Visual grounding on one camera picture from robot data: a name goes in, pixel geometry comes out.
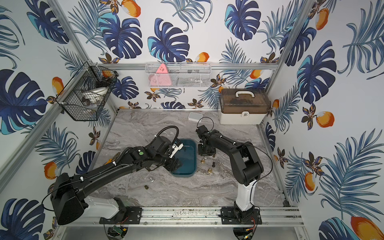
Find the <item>palm frond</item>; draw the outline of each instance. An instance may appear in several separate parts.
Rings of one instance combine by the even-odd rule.
[[[87,41],[95,47],[101,49],[101,55],[104,55],[107,45],[104,42],[100,31],[98,19],[101,15],[111,12],[106,4],[101,4],[99,0],[80,0],[79,8],[73,8],[73,12],[69,18],[70,23],[76,27],[75,33],[83,35]]]
[[[336,7],[336,3],[337,3],[337,1],[340,1],[340,0],[327,0],[327,1],[324,3],[323,7],[328,8],[328,10],[332,13],[333,10],[334,10],[335,7]]]
[[[293,112],[297,111],[299,109],[299,106],[297,103],[300,101],[300,94],[299,94],[299,87],[297,84],[295,84],[283,97],[283,99],[280,98],[280,106],[277,109],[274,109],[275,118],[273,119],[275,121],[276,125],[276,131],[285,131],[285,128],[288,128],[286,131],[289,130],[290,122],[292,122],[291,115]]]
[[[174,17],[177,14],[180,20],[187,24],[187,28],[184,31],[188,31],[189,25],[193,28],[192,21],[201,22],[205,17],[205,8],[199,2],[211,4],[209,15],[204,23],[207,22],[213,9],[211,0],[162,0],[161,2],[170,3],[176,9],[176,12],[172,16]]]
[[[263,21],[266,30],[258,30],[258,32],[266,35],[266,40],[263,42],[266,41],[268,46],[271,47],[271,51],[267,54],[276,52],[278,47],[280,47],[281,40],[285,36],[288,28],[293,26],[296,17],[301,12],[303,4],[303,0],[293,0],[293,2],[288,3],[285,11],[284,6],[282,6],[281,12],[279,12],[280,9],[277,10],[276,14],[271,12],[272,19],[268,17],[269,22]]]
[[[174,101],[176,101],[176,98],[179,98],[177,95],[180,95],[181,91],[181,88],[160,88],[156,93],[164,94],[164,97],[174,98]]]
[[[231,42],[228,39],[228,45],[225,45],[227,50],[221,54],[223,56],[220,59],[220,63],[251,63],[250,59],[247,59],[244,51],[239,47],[237,41]],[[247,78],[251,75],[253,70],[250,69],[235,69],[235,70],[223,70],[223,75],[227,78],[228,84],[234,84],[235,87],[243,82],[248,82]]]
[[[369,8],[368,14],[361,9],[361,23],[357,27],[354,23],[347,26],[353,31],[353,39],[351,44],[344,45],[348,47],[347,66],[338,71],[339,74],[344,73],[349,67],[349,73],[355,66],[362,73],[370,73],[376,70],[384,63],[384,5],[381,0],[377,0],[375,9],[373,4]]]
[[[285,175],[285,187],[287,189],[289,197],[296,202],[300,202],[301,196],[313,195],[316,190],[312,193],[307,192],[305,188],[305,174],[306,167],[304,165],[303,153],[301,157],[297,156],[295,148],[293,147],[293,154],[289,153],[288,166],[289,171]]]
[[[378,218],[372,212],[383,214],[371,206],[379,201],[362,198],[363,196],[378,196],[376,193],[364,190],[373,187],[376,182],[372,182],[372,180],[379,177],[374,172],[380,169],[373,168],[373,166],[381,163],[370,160],[379,158],[373,154],[384,153],[378,149],[384,144],[375,144],[381,132],[375,139],[373,139],[375,130],[367,138],[365,138],[366,132],[364,132],[359,141],[351,137],[354,149],[349,138],[345,141],[345,145],[337,143],[336,156],[333,155],[334,161],[327,159],[328,164],[322,164],[330,174],[324,174],[320,180],[320,186],[324,190],[324,193],[320,195],[325,197],[321,200],[321,206],[324,207],[324,202],[329,203],[334,209],[341,212],[341,219],[343,219],[344,213],[366,219],[371,216],[377,220]]]
[[[88,127],[108,127],[111,123],[111,115],[109,114],[109,110],[103,108],[99,114],[97,121],[88,121]]]
[[[32,131],[32,129],[36,127],[36,123],[32,124],[32,125],[29,125],[28,127],[25,127],[24,129],[26,131],[22,132],[22,133],[30,133]]]
[[[0,6],[0,13],[3,13],[3,12],[10,12],[10,10],[3,7],[3,6]],[[22,32],[21,32],[19,26],[17,25],[17,23],[12,18],[10,18],[9,16],[7,16],[5,14],[0,15],[0,20],[5,20],[5,21],[2,21],[2,23],[3,22],[6,23],[7,20],[11,21],[14,24],[14,26],[17,28],[17,30],[19,31],[19,33],[23,39],[23,43],[25,45],[25,41],[24,41]],[[15,54],[13,54],[12,52],[10,52],[6,49],[13,50],[13,49],[18,48],[20,45],[20,40],[19,40],[18,36],[16,35],[16,33],[11,28],[0,24],[0,30],[6,30],[5,32],[0,31],[0,40],[1,40],[0,41],[0,57],[8,58],[13,64],[12,69],[15,69],[15,68],[17,68],[17,64],[16,64],[14,57],[17,59],[19,59],[19,58]]]
[[[60,47],[58,48],[58,51],[61,55],[60,57],[66,62],[66,68],[71,71],[70,75],[74,75],[83,66],[83,62],[81,61],[79,55],[77,55],[75,52],[71,52],[68,49],[65,49],[65,47],[63,47],[63,49]]]
[[[204,100],[205,103],[208,103],[208,106],[211,109],[218,109],[218,98],[220,97],[220,93],[217,88],[209,87],[206,90],[198,90],[202,92],[199,96]]]
[[[40,139],[35,148],[41,156],[46,156],[43,161],[52,161],[57,165],[59,169],[59,175],[65,165],[70,168],[70,163],[76,156],[81,157],[80,150],[76,150],[78,137],[71,131],[66,131],[64,128],[61,132],[59,128],[56,128],[56,122],[47,130],[47,132]],[[73,134],[76,138],[68,138],[69,134]]]

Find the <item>marble table surface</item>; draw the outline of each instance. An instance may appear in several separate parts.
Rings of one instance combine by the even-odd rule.
[[[221,125],[217,112],[202,114],[211,117],[215,122],[214,129],[223,135],[239,142],[250,141],[255,146],[264,148],[255,125]],[[120,111],[103,144],[95,167],[101,166],[127,146],[146,146],[158,131],[169,125],[179,127],[179,138],[193,139],[198,144],[196,122],[188,121],[188,115],[189,112],[180,111]],[[208,129],[212,127],[210,119],[204,118],[201,123]],[[167,130],[162,135],[173,139],[174,129]],[[262,152],[257,152],[264,166],[263,176],[270,170],[270,160]],[[152,172],[142,169],[106,184],[91,196],[104,199],[120,197],[126,205],[131,206],[233,206],[238,183],[232,174],[229,157],[218,150],[216,157],[208,157],[204,164],[200,162],[201,159],[202,157],[198,156],[197,171],[191,177],[174,177],[163,167]],[[209,167],[213,169],[211,174],[207,171]],[[154,178],[154,182],[149,181],[150,177]],[[283,206],[273,173],[260,180],[255,187],[256,206]]]

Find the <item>black mounting bracket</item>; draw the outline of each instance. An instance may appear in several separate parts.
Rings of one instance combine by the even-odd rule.
[[[253,222],[251,220],[251,217],[253,217],[255,219],[256,224],[260,225],[262,224],[262,218],[261,216],[259,215],[259,210],[258,209],[255,209],[255,208],[252,208],[252,212],[250,213],[250,216],[244,220],[243,222],[239,222],[237,220],[229,220],[230,219],[237,219],[237,217],[235,216],[235,211],[234,211],[234,207],[222,207],[221,208],[221,215],[224,216],[224,217],[221,217],[221,224],[223,225],[233,225],[233,224],[243,224],[243,225],[253,225]]]
[[[141,207],[125,207],[121,199],[115,197],[119,211],[110,219],[101,217],[99,224],[117,224],[124,221],[122,224],[140,224],[142,208]]]

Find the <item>black cable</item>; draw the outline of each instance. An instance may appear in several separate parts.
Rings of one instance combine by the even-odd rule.
[[[156,134],[156,137],[160,136],[160,134],[162,134],[165,130],[170,129],[170,128],[176,129],[176,135],[175,135],[175,137],[174,137],[174,139],[172,141],[172,144],[174,144],[176,139],[177,139],[177,137],[179,136],[179,128],[174,126],[174,125],[171,125],[171,126],[163,128],[162,130],[160,130],[160,132],[158,134]]]
[[[269,174],[271,174],[271,172],[272,172],[272,170],[273,170],[273,161],[272,161],[272,158],[271,158],[266,152],[264,152],[263,150],[261,150],[260,148],[254,146],[254,145],[252,145],[252,144],[249,144],[249,143],[246,143],[245,145],[250,145],[250,146],[256,148],[256,149],[259,150],[260,152],[264,153],[264,154],[269,158],[269,160],[271,160],[271,170],[269,171],[269,173],[266,174],[265,176],[263,176],[263,177],[257,179],[256,182],[254,182],[254,184],[252,185],[252,188],[251,188],[251,195],[250,195],[250,197],[249,197],[249,202],[251,202],[251,200],[252,200],[252,190],[253,190],[253,187],[255,186],[255,184],[256,184],[258,181],[260,181],[261,179],[263,179],[263,178],[265,178],[266,176],[268,176]]]
[[[197,124],[196,124],[196,128],[199,127],[199,122],[200,122],[203,118],[209,118],[209,119],[212,121],[213,126],[212,126],[211,130],[209,130],[209,131],[212,131],[213,128],[214,128],[214,126],[215,126],[215,123],[214,123],[214,121],[212,120],[212,118],[210,118],[210,117],[202,117],[202,118],[200,118],[200,120],[199,120],[199,121],[197,122]]]

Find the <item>mounting plate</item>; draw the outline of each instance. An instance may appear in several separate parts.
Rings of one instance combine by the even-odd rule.
[[[234,210],[234,207],[222,207],[221,208],[221,215],[223,216],[226,216],[228,218],[233,218],[235,219],[235,214],[233,212]],[[251,216],[256,220],[257,219],[257,216],[259,216],[259,210],[258,209],[254,209]],[[258,225],[259,224],[262,224],[262,219],[261,217],[258,218]],[[228,220],[228,219],[225,219],[225,218],[221,218],[221,224],[224,224],[224,225],[228,225],[228,224],[239,224],[237,221],[232,221],[232,220]],[[253,225],[253,222],[251,221],[251,219],[249,219],[249,221],[247,221],[246,223],[242,223],[243,225]]]

